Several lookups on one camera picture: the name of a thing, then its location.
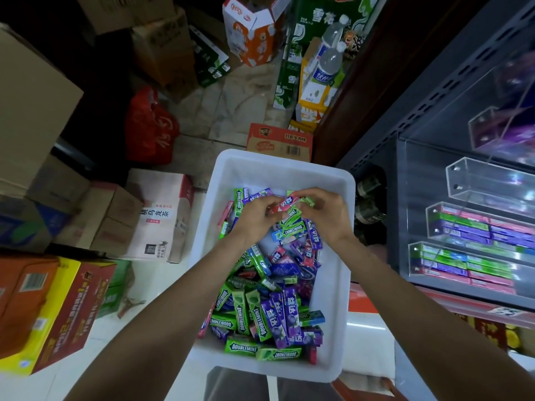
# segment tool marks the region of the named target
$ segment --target white plastic bin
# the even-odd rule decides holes
[[[228,201],[234,197],[233,189],[241,187],[248,187],[250,194],[267,187],[278,195],[285,195],[289,189],[309,187],[334,191],[349,204],[349,218],[351,224],[353,222],[355,180],[347,171],[264,154],[225,150],[219,154],[210,180],[191,249],[190,267],[214,246],[219,235],[219,218]],[[259,246],[264,255],[268,255],[276,244],[267,236]],[[324,244],[322,267],[318,270],[310,303],[310,309],[321,310],[326,319],[321,325],[324,340],[318,349],[315,366],[305,359],[257,361],[252,357],[227,354],[223,344],[210,331],[204,339],[197,339],[190,357],[213,366],[297,380],[331,382],[342,371],[350,277],[349,269]]]

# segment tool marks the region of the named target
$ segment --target hand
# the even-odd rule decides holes
[[[338,241],[354,237],[347,205],[341,196],[319,187],[299,190],[296,194],[314,201],[314,208],[305,202],[298,202],[297,206],[303,218],[314,221],[319,235],[331,248]]]
[[[259,197],[254,201],[244,205],[236,225],[229,235],[237,237],[244,243],[246,249],[262,240],[268,233],[269,228],[275,223],[282,221],[287,212],[281,211],[275,214],[266,215],[268,207],[279,204],[283,198],[275,195]]]

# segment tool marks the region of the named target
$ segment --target bottle cap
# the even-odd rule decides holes
[[[336,45],[336,50],[340,53],[344,52],[344,50],[346,50],[346,43],[345,42],[338,42],[338,44]]]

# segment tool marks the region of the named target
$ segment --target display case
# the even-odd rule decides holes
[[[403,278],[531,315],[535,0],[509,1],[491,0],[339,167],[357,181],[385,170],[388,262]]]

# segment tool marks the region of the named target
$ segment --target red plastic bag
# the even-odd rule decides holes
[[[173,159],[173,142],[180,134],[173,115],[158,105],[151,86],[141,89],[126,113],[126,159],[151,165],[167,165]]]

